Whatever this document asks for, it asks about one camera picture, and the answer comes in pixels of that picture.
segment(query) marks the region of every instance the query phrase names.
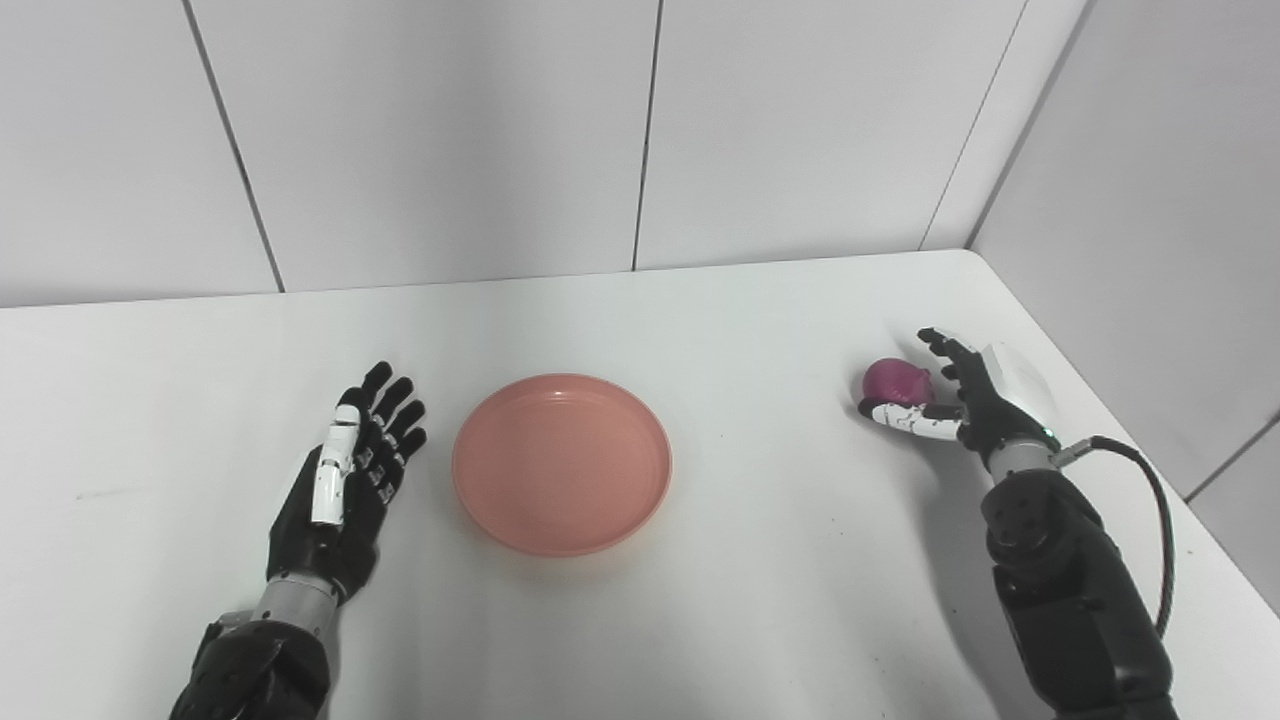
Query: robotic hand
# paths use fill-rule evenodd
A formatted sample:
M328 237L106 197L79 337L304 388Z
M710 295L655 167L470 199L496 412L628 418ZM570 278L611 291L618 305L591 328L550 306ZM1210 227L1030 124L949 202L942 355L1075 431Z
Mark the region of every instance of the robotic hand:
M1169 619L1172 539L1155 470L1123 443L1094 437L1066 450L1042 421L1043 379L1004 346L977 352L925 328L919 338L950 360L960 406L909 406L868 397L859 410L882 424L954 439L996 480L982 501L996 593L1037 693L1060 720L1176 720L1172 669L1160 635ZM1143 466L1161 509L1165 584L1153 624L1102 518L1060 469L1093 448Z
M257 607L210 624L170 720L311 720L329 694L321 638L372 575L387 506L404 464L426 443L420 401L379 363L338 401L270 532Z

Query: pink bowl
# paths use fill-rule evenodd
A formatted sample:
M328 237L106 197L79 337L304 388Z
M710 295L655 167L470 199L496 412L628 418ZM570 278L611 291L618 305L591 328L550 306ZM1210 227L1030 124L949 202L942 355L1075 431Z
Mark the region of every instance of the pink bowl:
M634 395L586 375L536 375L481 402L453 443L467 514L521 552L604 550L662 503L671 446Z

